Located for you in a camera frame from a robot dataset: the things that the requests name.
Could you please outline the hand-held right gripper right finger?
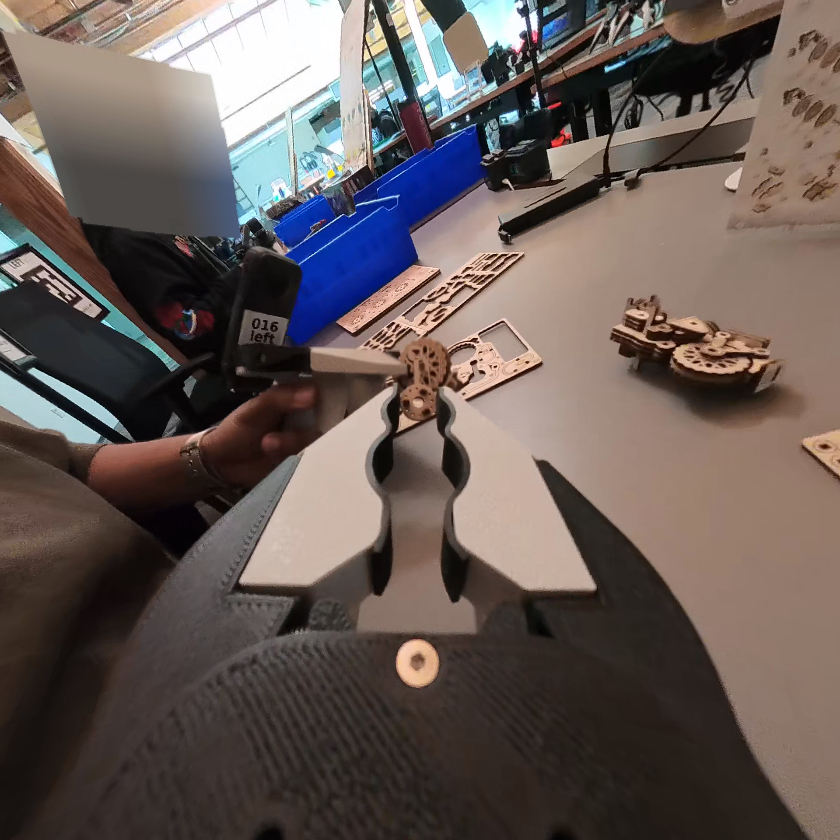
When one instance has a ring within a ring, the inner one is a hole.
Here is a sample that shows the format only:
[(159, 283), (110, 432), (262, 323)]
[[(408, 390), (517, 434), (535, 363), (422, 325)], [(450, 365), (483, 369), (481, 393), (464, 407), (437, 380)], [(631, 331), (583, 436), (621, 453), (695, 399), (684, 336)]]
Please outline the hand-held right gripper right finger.
[(452, 603), (481, 629), (500, 606), (596, 595), (537, 460), (450, 387), (438, 392), (442, 471), (451, 485), (440, 555)]

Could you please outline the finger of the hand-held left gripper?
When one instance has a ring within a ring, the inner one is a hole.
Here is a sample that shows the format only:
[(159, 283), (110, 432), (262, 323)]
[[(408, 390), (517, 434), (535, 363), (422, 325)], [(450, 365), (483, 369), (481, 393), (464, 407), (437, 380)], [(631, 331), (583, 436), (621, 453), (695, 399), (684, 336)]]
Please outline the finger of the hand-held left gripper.
[(385, 389), (399, 381), (407, 364), (398, 356), (370, 349), (310, 350), (311, 377), (318, 392), (316, 428), (333, 428)]

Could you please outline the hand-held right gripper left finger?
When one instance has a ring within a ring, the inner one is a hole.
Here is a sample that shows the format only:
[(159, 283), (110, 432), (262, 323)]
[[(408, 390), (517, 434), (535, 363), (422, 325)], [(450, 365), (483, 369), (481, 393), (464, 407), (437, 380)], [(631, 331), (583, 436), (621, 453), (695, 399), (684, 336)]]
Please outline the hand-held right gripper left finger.
[(400, 415), (389, 386), (308, 446), (293, 466), (238, 577), (249, 594), (343, 605), (352, 623), (392, 570), (393, 467)]

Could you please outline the wooden gear assembly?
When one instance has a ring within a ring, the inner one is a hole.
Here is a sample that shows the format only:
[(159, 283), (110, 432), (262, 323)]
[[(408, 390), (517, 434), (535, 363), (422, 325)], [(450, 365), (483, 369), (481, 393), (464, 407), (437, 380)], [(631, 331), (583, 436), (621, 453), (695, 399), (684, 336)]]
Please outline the wooden gear assembly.
[(406, 367), (398, 386), (403, 416), (415, 423), (432, 418), (438, 392), (450, 378), (447, 348), (433, 339), (415, 339), (401, 352), (399, 361)]

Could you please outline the person's left forearm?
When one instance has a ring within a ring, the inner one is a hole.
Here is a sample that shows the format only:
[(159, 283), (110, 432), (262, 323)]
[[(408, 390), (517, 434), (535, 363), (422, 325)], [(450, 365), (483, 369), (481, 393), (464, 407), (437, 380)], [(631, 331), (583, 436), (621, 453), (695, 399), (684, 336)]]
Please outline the person's left forearm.
[(102, 446), (90, 462), (85, 483), (123, 511), (151, 511), (204, 501), (217, 492), (193, 486), (179, 455), (187, 436)]

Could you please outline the small engraved wooden sheet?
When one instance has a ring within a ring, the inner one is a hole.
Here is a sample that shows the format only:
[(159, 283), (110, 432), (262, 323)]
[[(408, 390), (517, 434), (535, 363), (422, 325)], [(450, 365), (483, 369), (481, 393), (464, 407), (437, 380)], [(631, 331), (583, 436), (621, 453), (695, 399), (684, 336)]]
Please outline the small engraved wooden sheet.
[(410, 297), (418, 288), (440, 276), (440, 269), (430, 266), (409, 266), (383, 288), (336, 321), (342, 330), (357, 335), (371, 323)]

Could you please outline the silver wristwatch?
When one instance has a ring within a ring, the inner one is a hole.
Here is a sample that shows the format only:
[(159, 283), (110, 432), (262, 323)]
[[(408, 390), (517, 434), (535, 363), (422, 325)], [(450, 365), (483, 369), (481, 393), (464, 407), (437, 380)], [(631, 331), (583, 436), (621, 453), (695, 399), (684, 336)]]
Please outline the silver wristwatch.
[(214, 431), (214, 429), (215, 427), (210, 427), (190, 434), (186, 437), (179, 450), (179, 455), (193, 486), (210, 493), (228, 488), (216, 470), (208, 465), (203, 454), (204, 438)]

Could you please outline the wooden sheet with round holes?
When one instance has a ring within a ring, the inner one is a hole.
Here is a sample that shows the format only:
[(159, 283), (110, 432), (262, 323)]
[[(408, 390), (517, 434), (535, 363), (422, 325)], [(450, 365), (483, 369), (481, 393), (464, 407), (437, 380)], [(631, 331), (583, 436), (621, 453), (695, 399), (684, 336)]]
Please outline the wooden sheet with round holes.
[[(446, 348), (451, 373), (445, 386), (466, 400), (529, 373), (543, 362), (531, 344), (506, 318), (492, 322)], [(426, 421), (411, 422), (401, 412), (396, 432), (405, 432)]]

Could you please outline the framed marker sign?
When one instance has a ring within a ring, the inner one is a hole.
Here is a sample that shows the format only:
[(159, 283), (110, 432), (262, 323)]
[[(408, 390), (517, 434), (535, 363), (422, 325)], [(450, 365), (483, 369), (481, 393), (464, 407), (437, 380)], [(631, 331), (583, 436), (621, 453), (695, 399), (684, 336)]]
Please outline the framed marker sign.
[(25, 244), (1, 254), (2, 274), (16, 286), (37, 284), (70, 308), (102, 322), (110, 310), (90, 297), (74, 280), (37, 249)]

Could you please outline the leaning plywood board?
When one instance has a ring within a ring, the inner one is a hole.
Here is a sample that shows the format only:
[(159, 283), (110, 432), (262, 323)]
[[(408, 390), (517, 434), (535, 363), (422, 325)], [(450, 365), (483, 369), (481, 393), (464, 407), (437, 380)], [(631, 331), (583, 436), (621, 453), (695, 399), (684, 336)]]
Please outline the leaning plywood board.
[(345, 168), (373, 169), (371, 103), (364, 86), (364, 44), (369, 9), (367, 1), (344, 2), (340, 29), (340, 127)]

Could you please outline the wooden mechanical model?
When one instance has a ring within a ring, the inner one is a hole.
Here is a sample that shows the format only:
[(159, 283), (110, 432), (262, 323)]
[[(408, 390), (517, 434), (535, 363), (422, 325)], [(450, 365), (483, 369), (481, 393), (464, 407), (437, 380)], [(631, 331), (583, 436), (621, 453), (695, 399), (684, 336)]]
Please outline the wooden mechanical model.
[(718, 392), (763, 392), (786, 367), (771, 353), (770, 338), (722, 329), (698, 316), (672, 318), (658, 295), (630, 297), (610, 340), (637, 370), (656, 364), (683, 382)]

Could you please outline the black flat bar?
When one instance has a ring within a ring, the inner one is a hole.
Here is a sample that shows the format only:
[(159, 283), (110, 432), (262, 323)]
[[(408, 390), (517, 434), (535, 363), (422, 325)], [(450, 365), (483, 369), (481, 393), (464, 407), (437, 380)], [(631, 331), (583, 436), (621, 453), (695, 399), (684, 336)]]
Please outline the black flat bar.
[(515, 237), (598, 197), (601, 189), (600, 175), (567, 175), (541, 196), (500, 215), (498, 237), (502, 244), (510, 245)]

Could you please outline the black power station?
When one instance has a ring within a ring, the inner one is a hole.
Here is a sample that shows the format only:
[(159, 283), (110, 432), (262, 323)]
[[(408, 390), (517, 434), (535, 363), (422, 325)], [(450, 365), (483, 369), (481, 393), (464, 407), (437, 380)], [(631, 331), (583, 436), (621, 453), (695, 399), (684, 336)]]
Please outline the black power station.
[(484, 181), (492, 192), (516, 190), (551, 177), (545, 142), (524, 140), (507, 150), (495, 150), (482, 156)]

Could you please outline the black tripod stand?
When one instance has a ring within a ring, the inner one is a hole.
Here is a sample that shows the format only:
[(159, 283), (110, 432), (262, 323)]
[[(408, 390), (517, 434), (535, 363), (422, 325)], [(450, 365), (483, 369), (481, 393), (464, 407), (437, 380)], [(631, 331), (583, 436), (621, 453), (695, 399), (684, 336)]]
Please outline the black tripod stand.
[(532, 82), (539, 104), (539, 110), (547, 107), (541, 70), (539, 68), (539, 54), (543, 43), (543, 25), (547, 22), (548, 12), (546, 9), (551, 1), (519, 1), (516, 2), (516, 11), (524, 23), (525, 29), (521, 33), (524, 53), (527, 62), (530, 63)]

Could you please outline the grey flat board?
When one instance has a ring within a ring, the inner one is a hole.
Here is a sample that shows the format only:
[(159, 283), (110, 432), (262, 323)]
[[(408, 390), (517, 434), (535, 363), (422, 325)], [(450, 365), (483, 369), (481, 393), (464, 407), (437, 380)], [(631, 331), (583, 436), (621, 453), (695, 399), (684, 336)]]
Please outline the grey flat board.
[[(753, 121), (761, 99), (734, 102), (699, 138), (694, 136), (713, 115), (713, 111), (652, 122), (641, 128), (617, 132), (610, 145), (612, 172), (625, 172), (651, 166), (678, 150), (688, 140), (691, 144), (670, 159), (671, 165), (717, 161), (746, 150)], [(599, 175), (607, 136), (568, 143), (548, 152), (553, 178), (560, 179), (576, 169)]]

